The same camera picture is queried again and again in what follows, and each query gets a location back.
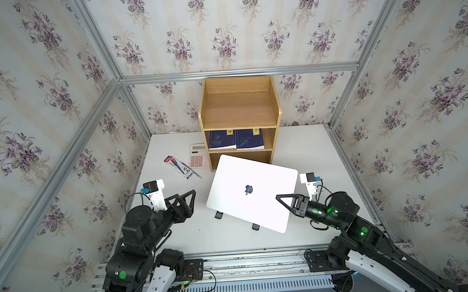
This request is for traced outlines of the white laptop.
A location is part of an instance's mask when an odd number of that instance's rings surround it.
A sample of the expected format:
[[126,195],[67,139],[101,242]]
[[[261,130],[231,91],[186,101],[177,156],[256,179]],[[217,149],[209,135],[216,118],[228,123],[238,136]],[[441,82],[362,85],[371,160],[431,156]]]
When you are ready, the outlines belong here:
[[286,232],[290,212],[276,196],[294,193],[297,170],[222,154],[215,172],[208,208]]

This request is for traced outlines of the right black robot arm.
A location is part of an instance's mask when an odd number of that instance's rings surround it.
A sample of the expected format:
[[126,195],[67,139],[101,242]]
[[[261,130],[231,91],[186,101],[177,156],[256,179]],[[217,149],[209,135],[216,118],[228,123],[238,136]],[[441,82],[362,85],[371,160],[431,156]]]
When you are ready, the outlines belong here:
[[291,213],[339,230],[324,252],[309,257],[311,269],[349,269],[390,292],[468,292],[410,257],[373,223],[359,217],[360,207],[343,191],[334,192],[327,204],[301,194],[277,195]]

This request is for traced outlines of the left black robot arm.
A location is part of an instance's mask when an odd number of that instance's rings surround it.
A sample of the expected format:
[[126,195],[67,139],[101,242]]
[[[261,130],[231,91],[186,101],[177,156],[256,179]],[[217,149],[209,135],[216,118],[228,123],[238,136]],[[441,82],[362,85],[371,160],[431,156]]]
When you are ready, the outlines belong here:
[[194,213],[196,192],[172,195],[165,200],[167,210],[154,212],[146,205],[132,208],[122,226],[122,241],[110,258],[103,284],[104,292],[167,292],[185,271],[184,253],[161,249],[171,236],[174,224],[185,222]]

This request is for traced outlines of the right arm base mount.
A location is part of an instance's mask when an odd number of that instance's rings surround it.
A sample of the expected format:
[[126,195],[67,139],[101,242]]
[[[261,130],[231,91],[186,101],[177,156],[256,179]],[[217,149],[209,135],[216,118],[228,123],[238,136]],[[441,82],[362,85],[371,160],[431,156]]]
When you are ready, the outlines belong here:
[[[335,237],[325,250],[313,251],[306,249],[303,257],[312,273],[332,271],[345,271],[346,261],[349,259],[351,249],[341,237]],[[349,269],[347,272],[332,274],[333,290],[335,292],[351,292],[354,285],[355,272]]]

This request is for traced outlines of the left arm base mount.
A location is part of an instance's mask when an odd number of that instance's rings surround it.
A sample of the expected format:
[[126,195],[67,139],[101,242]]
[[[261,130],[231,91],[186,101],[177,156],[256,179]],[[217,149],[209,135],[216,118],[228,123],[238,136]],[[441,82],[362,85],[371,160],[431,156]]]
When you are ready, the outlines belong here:
[[155,259],[153,279],[161,292],[184,292],[194,281],[201,281],[204,276],[203,259],[184,258],[179,250],[164,249]]

